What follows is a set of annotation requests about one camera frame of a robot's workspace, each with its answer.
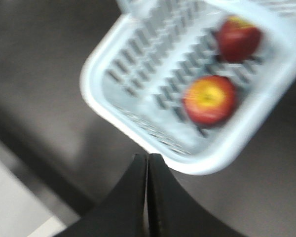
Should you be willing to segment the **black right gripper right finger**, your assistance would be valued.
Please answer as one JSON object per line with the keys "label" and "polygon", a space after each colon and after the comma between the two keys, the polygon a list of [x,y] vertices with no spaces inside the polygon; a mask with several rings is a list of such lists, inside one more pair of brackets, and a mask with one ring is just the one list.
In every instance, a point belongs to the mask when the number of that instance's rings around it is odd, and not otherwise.
{"label": "black right gripper right finger", "polygon": [[180,185],[160,154],[148,157],[148,222],[152,237],[240,237],[199,205]]}

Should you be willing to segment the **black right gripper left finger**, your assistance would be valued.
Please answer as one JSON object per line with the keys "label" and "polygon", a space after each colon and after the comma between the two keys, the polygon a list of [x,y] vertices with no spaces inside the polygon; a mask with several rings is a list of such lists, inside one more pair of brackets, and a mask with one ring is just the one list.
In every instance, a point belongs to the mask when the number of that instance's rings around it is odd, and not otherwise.
{"label": "black right gripper left finger", "polygon": [[56,236],[144,236],[146,177],[147,159],[136,154],[103,202]]}

